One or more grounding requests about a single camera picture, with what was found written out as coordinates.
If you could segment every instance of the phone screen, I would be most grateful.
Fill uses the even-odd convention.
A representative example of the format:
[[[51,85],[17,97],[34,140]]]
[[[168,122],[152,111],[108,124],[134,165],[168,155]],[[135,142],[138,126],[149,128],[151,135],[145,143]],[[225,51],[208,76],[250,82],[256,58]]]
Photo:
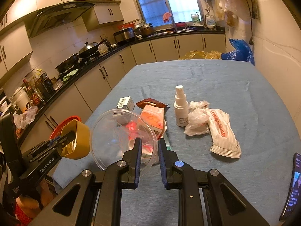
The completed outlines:
[[[284,221],[292,213],[299,200],[301,200],[301,155],[295,153],[289,194],[280,221]]]

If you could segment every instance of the window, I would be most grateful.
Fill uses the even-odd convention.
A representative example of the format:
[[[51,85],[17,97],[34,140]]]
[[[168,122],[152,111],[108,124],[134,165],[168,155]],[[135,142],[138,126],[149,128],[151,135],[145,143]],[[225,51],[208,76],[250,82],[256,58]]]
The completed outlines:
[[[199,13],[197,0],[137,0],[146,23],[153,26],[171,24],[173,21],[163,22],[163,14],[171,12],[173,20],[177,22],[191,22],[191,14]]]

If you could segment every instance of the yellow plastic bag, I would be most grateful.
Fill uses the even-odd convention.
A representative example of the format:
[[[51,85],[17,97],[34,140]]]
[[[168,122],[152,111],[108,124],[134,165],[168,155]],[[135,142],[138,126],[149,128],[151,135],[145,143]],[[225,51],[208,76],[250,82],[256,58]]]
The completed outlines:
[[[186,53],[183,57],[179,58],[179,60],[184,59],[221,59],[221,52],[211,51],[209,53],[203,51],[191,51]]]

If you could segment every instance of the blue tablecloth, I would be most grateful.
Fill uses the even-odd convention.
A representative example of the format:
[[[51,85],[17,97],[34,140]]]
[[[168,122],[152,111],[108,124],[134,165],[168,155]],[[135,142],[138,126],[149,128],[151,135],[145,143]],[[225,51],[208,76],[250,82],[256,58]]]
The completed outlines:
[[[188,101],[207,100],[210,108],[230,115],[242,156],[229,159],[209,151],[210,134],[186,136],[174,116],[175,86],[183,85]],[[135,66],[91,115],[92,127],[121,97],[134,102],[154,98],[170,104],[167,136],[180,160],[195,169],[216,168],[246,197],[271,226],[278,224],[301,142],[288,110],[272,86],[247,62],[179,60]],[[53,178],[64,188],[82,170],[96,172],[92,155],[74,161],[63,158]],[[178,225],[178,192],[165,190],[160,167],[140,178],[138,189],[123,190],[121,225]]]

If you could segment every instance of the small box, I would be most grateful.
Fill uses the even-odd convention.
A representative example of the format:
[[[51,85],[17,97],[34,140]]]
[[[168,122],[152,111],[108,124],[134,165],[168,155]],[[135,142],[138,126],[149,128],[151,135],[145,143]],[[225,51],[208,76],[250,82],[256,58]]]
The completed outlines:
[[[157,138],[160,138],[165,131],[164,109],[146,105],[140,117],[150,125]]]
[[[116,109],[125,109],[128,111],[133,111],[135,103],[131,97],[121,98],[116,106]]]

